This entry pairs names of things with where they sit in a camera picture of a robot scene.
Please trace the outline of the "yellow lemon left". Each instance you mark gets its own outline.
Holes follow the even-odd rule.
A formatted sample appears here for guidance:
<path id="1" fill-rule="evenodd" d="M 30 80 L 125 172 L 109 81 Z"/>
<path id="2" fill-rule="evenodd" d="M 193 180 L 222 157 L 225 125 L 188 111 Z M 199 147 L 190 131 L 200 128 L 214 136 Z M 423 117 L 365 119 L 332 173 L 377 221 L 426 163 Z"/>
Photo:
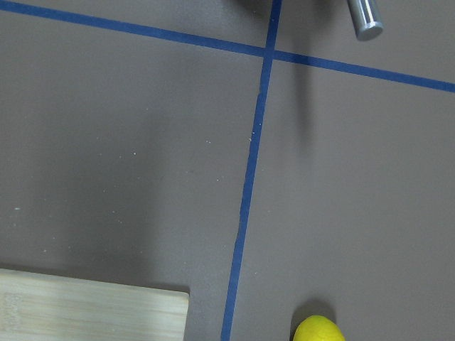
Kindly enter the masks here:
<path id="1" fill-rule="evenodd" d="M 345 341 L 340 328 L 322 315 L 312 315 L 296 328 L 293 341 Z"/>

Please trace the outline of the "metal scoop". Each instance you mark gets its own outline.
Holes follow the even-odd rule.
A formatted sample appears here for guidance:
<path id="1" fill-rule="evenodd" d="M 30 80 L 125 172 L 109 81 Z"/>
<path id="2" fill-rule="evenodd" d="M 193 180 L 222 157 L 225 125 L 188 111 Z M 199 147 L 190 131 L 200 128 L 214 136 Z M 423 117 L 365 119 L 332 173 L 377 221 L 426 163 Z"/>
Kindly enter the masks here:
<path id="1" fill-rule="evenodd" d="M 378 5 L 375 0 L 347 0 L 356 38 L 369 41 L 384 30 Z"/>

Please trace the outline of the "wooden cutting board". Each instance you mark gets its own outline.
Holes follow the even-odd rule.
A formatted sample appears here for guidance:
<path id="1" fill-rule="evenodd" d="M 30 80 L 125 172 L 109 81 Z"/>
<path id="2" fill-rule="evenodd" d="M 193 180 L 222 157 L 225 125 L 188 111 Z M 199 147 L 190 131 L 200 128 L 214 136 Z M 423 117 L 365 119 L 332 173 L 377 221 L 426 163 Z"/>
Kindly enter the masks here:
<path id="1" fill-rule="evenodd" d="M 1 270 L 2 340 L 182 340 L 189 295 Z"/>

